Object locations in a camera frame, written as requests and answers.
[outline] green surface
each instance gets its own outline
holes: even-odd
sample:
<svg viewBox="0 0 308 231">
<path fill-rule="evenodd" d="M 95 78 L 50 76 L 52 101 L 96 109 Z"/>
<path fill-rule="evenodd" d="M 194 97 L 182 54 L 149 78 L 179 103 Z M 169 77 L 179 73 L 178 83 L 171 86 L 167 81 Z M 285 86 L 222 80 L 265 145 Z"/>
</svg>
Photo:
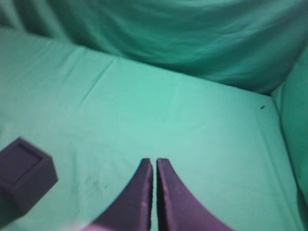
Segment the green surface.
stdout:
<svg viewBox="0 0 308 231">
<path fill-rule="evenodd" d="M 2 0 L 0 24 L 269 93 L 308 35 L 307 0 Z"/>
<path fill-rule="evenodd" d="M 143 157 L 169 158 L 236 231 L 305 230 L 271 97 L 4 28 L 0 51 L 0 149 L 22 136 L 59 176 L 4 230 L 90 223 Z M 0 224 L 9 219 L 0 207 Z"/>
<path fill-rule="evenodd" d="M 294 172 L 308 202 L 308 46 L 274 96 Z"/>
</svg>

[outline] purple box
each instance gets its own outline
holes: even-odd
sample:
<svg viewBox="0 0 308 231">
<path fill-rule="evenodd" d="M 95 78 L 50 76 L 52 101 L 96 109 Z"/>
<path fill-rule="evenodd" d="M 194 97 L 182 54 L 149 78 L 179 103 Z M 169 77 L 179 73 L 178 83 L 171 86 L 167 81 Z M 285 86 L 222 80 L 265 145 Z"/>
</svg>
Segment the purple box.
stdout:
<svg viewBox="0 0 308 231">
<path fill-rule="evenodd" d="M 27 213 L 58 181 L 52 158 L 18 138 L 0 152 L 0 193 Z"/>
</svg>

